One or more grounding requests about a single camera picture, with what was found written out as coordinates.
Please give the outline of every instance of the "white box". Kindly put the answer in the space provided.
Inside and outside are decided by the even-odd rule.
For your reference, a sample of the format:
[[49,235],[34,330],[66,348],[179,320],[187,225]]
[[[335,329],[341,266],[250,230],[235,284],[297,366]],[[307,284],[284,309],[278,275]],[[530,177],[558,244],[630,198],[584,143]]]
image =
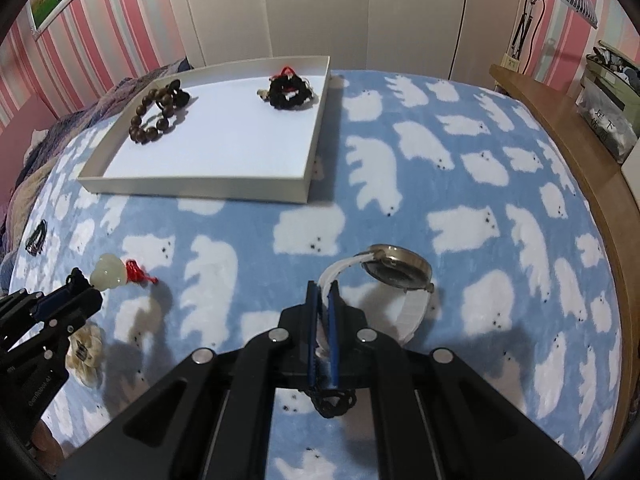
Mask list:
[[[153,81],[124,109],[82,168],[89,192],[305,203],[330,78],[328,56],[280,57],[207,66]],[[290,66],[316,99],[276,110],[256,94]],[[189,105],[157,142],[135,144],[130,120],[151,88],[179,78]],[[152,105],[143,118],[155,123]]]

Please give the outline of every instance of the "pink striped wall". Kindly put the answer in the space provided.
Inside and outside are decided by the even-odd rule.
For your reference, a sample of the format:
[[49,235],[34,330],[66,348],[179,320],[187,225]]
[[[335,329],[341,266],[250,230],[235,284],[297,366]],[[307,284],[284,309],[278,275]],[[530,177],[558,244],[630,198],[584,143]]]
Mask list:
[[74,0],[37,41],[25,9],[0,45],[0,132],[34,93],[60,117],[181,57],[169,0]]
[[[546,11],[534,40],[527,73],[572,96],[580,93],[584,56],[604,40],[640,63],[640,36],[617,0],[593,0],[598,30],[558,0],[546,0]],[[538,4],[536,19],[542,11]]]

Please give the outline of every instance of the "bed sheet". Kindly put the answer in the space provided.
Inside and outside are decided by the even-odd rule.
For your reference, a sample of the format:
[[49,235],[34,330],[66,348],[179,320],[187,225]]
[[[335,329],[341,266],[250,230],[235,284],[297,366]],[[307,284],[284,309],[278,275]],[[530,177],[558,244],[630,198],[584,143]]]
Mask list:
[[[193,349],[241,347],[329,264],[384,242],[433,266],[408,348],[451,348],[594,471],[618,398],[616,295],[588,203],[521,103],[423,76],[334,73],[308,205],[89,194],[76,177],[112,121],[66,147],[25,231],[47,220],[44,252],[20,249],[12,278],[12,290],[50,292],[112,252],[161,280],[104,295],[91,320],[100,387],[70,379],[46,413],[67,450]],[[398,293],[361,269],[340,286],[386,330],[374,306]],[[368,392],[333,420],[277,392],[268,479],[369,480],[376,467]]]

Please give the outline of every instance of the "blue blanket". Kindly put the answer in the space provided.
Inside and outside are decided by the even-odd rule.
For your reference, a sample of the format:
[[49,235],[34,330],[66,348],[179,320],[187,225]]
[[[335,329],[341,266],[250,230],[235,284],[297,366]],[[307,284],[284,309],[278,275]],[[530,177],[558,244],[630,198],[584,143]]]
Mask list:
[[[421,76],[334,74],[308,205],[95,196],[76,181],[111,121],[60,158],[26,234],[49,223],[44,252],[18,254],[12,290],[50,292],[98,256],[135,258],[159,285],[105,294],[101,383],[71,379],[46,421],[69,450],[199,346],[223,352],[277,324],[308,280],[373,243],[426,257],[436,294],[408,347],[451,348],[582,465],[594,471],[618,398],[620,320],[589,206],[523,105]],[[392,330],[401,301],[361,269],[341,293]],[[368,392],[324,420],[278,391],[268,479],[374,479]]]

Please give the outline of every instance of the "bracelet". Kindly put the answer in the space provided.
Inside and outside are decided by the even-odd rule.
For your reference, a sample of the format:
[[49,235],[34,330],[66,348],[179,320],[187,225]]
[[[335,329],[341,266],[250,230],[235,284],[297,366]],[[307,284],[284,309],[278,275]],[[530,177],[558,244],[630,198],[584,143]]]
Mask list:
[[293,69],[286,66],[279,75],[270,78],[268,90],[258,90],[260,98],[276,110],[291,110],[311,101],[314,92],[309,82],[302,79]]
[[[179,79],[174,79],[164,88],[152,88],[142,98],[142,104],[136,108],[136,115],[131,118],[129,137],[136,144],[158,140],[169,129],[169,118],[174,116],[176,110],[184,108],[190,99],[191,96],[180,89]],[[162,110],[162,117],[158,119],[156,126],[145,129],[142,127],[142,117],[153,102]]]

